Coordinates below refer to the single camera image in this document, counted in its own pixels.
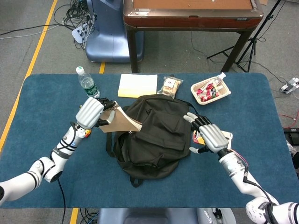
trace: plastic bottle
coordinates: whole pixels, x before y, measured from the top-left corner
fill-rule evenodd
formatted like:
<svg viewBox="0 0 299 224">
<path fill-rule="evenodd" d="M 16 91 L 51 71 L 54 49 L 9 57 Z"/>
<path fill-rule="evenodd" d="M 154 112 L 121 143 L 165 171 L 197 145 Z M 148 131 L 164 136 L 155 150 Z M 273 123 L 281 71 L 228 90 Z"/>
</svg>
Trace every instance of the plastic bottle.
<svg viewBox="0 0 299 224">
<path fill-rule="evenodd" d="M 79 66 L 76 68 L 76 72 L 78 73 L 78 79 L 85 90 L 86 94 L 89 97 L 93 98 L 100 98 L 100 90 L 94 83 L 93 78 L 90 76 L 90 74 L 86 73 L 83 69 L 83 67 Z"/>
</svg>

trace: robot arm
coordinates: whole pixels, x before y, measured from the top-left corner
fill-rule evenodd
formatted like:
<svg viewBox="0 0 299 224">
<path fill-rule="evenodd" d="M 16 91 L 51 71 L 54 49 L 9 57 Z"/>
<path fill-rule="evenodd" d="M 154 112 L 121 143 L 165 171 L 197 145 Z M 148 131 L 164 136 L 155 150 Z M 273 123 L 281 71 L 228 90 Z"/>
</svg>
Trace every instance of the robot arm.
<svg viewBox="0 0 299 224">
<path fill-rule="evenodd" d="M 85 138 L 85 130 L 96 126 L 103 111 L 114 105 L 116 102 L 106 98 L 100 101 L 88 98 L 76 115 L 77 123 L 71 123 L 67 133 L 52 150 L 50 158 L 42 157 L 32 164 L 28 172 L 0 182 L 0 206 L 5 201 L 19 199 L 36 189 L 40 186 L 42 178 L 47 182 L 56 181 L 78 144 Z M 109 123 L 109 121 L 100 121 L 104 124 Z"/>
<path fill-rule="evenodd" d="M 217 125 L 211 123 L 204 116 L 187 113 L 184 119 L 199 131 L 206 147 L 219 156 L 219 163 L 228 172 L 234 184 L 243 194 L 255 197 L 246 204 L 248 217 L 256 224 L 297 224 L 299 222 L 298 203 L 279 205 L 278 201 L 258 184 L 248 165 L 235 151 L 227 149 L 228 140 L 224 137 Z"/>
</svg>

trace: blue table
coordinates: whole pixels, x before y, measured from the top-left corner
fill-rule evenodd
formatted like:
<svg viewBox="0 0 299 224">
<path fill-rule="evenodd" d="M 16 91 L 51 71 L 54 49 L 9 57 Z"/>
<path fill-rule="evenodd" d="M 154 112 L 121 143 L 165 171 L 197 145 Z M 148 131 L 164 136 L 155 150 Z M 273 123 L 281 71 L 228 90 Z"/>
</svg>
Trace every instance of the blue table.
<svg viewBox="0 0 299 224">
<path fill-rule="evenodd" d="M 161 88 L 163 76 L 158 76 Z M 192 84 L 216 74 L 175 74 L 184 82 L 177 98 L 192 103 L 220 129 L 234 135 L 232 148 L 249 162 L 250 171 L 280 203 L 299 201 L 298 179 L 285 142 L 266 77 L 256 73 L 228 73 L 232 94 L 206 106 L 193 98 Z M 134 99 L 118 98 L 120 74 L 94 74 L 101 96 L 121 106 Z M 76 121 L 79 105 L 87 99 L 74 74 L 38 74 L 26 79 L 19 105 L 0 158 L 0 182 L 26 172 L 52 148 Z M 105 151 L 106 136 L 94 129 L 66 163 L 60 180 L 67 207 L 244 207 L 252 200 L 232 183 L 215 154 L 191 154 L 162 180 L 144 181 L 133 188 L 128 175 Z M 43 181 L 23 198 L 4 203 L 7 208 L 61 208 L 57 183 Z"/>
</svg>

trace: gray carpet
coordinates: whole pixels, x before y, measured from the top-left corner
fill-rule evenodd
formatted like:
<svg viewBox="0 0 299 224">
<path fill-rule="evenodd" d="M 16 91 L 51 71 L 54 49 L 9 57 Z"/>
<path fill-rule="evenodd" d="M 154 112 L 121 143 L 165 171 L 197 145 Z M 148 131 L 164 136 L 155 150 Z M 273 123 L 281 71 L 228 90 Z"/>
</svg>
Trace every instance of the gray carpet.
<svg viewBox="0 0 299 224">
<path fill-rule="evenodd" d="M 68 4 L 69 0 L 60 0 L 57 7 Z M 264 6 L 267 14 L 275 0 L 269 0 Z M 45 23 L 52 1 L 40 0 L 2 0 L 0 3 L 0 33 L 12 29 L 42 25 Z M 57 18 L 62 19 L 65 11 L 59 11 Z M 281 13 L 265 34 L 265 43 L 258 42 L 256 56 L 253 60 L 268 67 L 274 74 L 287 80 L 298 77 L 299 29 L 295 19 L 299 14 L 299 4 L 286 2 Z M 12 33 L 11 35 L 27 35 L 42 31 L 42 28 Z M 40 35 L 0 40 L 0 133 L 19 92 L 23 78 L 30 64 Z M 234 44 L 238 38 L 235 33 L 204 33 L 192 34 L 195 48 L 207 55 L 216 53 Z M 145 35 L 145 56 L 140 62 L 141 72 L 216 72 L 223 63 L 207 61 L 195 51 L 190 42 L 190 32 L 147 32 Z M 213 58 L 215 61 L 226 60 L 224 55 Z M 87 60 L 84 51 L 76 49 L 70 31 L 57 27 L 49 32 L 44 39 L 33 73 L 74 73 L 77 66 L 83 66 L 90 73 L 99 71 L 99 63 Z M 252 72 L 261 72 L 268 79 L 272 78 L 266 69 L 252 64 Z M 129 64 L 107 63 L 105 72 L 130 72 Z M 281 83 L 276 79 L 270 81 L 273 89 L 278 90 Z M 274 97 L 284 96 L 273 92 Z M 275 99 L 279 113 L 294 115 L 299 109 L 299 101 L 293 96 Z M 281 118 L 283 126 L 290 125 L 293 120 Z M 251 224 L 244 209 L 233 209 L 238 224 Z M 54 224 L 60 223 L 62 209 L 0 209 L 1 224 Z M 69 223 L 71 210 L 67 210 L 65 222 Z"/>
</svg>

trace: bottle cap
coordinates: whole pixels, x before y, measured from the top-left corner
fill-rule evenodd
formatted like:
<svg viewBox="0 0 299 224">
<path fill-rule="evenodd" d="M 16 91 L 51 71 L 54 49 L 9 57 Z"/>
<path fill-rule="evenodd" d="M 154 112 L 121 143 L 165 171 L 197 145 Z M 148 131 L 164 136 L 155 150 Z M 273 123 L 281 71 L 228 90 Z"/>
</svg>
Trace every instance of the bottle cap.
<svg viewBox="0 0 299 224">
<path fill-rule="evenodd" d="M 83 67 L 81 66 L 76 68 L 76 72 L 78 73 L 78 75 L 83 75 L 85 73 Z"/>
<path fill-rule="evenodd" d="M 226 77 L 226 75 L 224 73 L 221 73 L 220 75 L 218 75 L 219 78 L 223 79 Z"/>
</svg>

